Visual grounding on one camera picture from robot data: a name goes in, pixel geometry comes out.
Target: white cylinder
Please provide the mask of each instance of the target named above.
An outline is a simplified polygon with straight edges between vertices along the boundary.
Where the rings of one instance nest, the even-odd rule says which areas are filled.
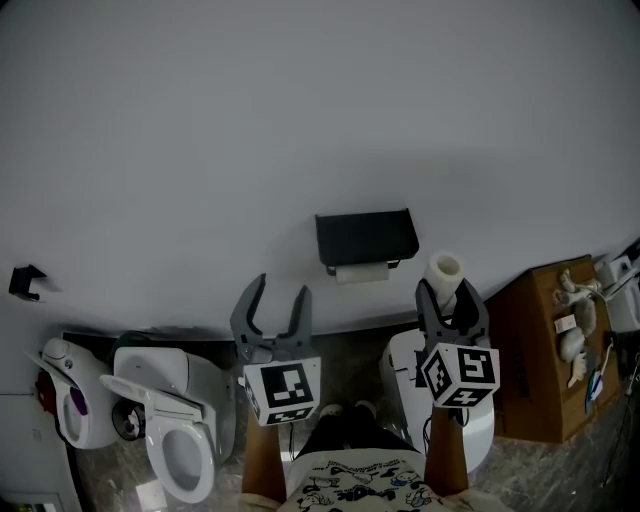
[[[449,252],[437,252],[429,258],[424,278],[436,294],[440,311],[447,314],[455,305],[452,299],[464,279],[462,261]]]
[[[389,279],[389,266],[386,262],[336,267],[336,282],[338,284],[386,281],[387,279]]]

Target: white toilet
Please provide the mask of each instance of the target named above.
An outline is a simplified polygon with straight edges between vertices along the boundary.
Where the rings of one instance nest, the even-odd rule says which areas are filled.
[[[145,408],[147,453],[164,488],[198,503],[213,488],[235,436],[231,375],[176,348],[122,347],[100,380]]]
[[[406,425],[406,441],[424,455],[429,445],[423,429],[431,435],[433,396],[428,388],[415,385],[416,351],[424,349],[424,336],[418,330],[402,332],[391,338],[382,354],[378,367],[385,395],[391,406],[392,416]],[[489,397],[478,406],[468,409],[469,419],[462,429],[467,473],[471,473],[485,459],[493,442],[495,414],[493,400]]]
[[[111,410],[119,400],[100,384],[109,367],[86,348],[60,338],[51,338],[42,357],[27,356],[51,375],[56,389],[60,433],[79,449],[102,448],[118,439]]]

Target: black pants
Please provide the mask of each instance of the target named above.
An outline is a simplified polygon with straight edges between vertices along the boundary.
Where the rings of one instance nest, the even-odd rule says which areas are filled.
[[[313,452],[343,450],[345,443],[350,448],[417,451],[395,434],[376,425],[371,411],[364,406],[359,406],[354,407],[344,416],[321,418],[298,457]]]

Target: forearm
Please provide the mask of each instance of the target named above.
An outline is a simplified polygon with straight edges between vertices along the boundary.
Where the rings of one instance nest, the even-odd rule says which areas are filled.
[[[457,494],[469,487],[462,427],[449,419],[449,409],[433,408],[424,481],[440,496]]]
[[[279,503],[287,499],[278,427],[258,425],[250,408],[242,492],[259,494]]]

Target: black wall hook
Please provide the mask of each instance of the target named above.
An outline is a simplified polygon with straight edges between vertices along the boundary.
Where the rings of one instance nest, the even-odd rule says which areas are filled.
[[[28,300],[32,302],[38,302],[40,295],[37,293],[30,293],[32,279],[39,279],[47,277],[44,272],[41,272],[33,265],[22,268],[14,268],[11,275],[11,283],[9,284],[9,293],[20,297],[22,300]]]

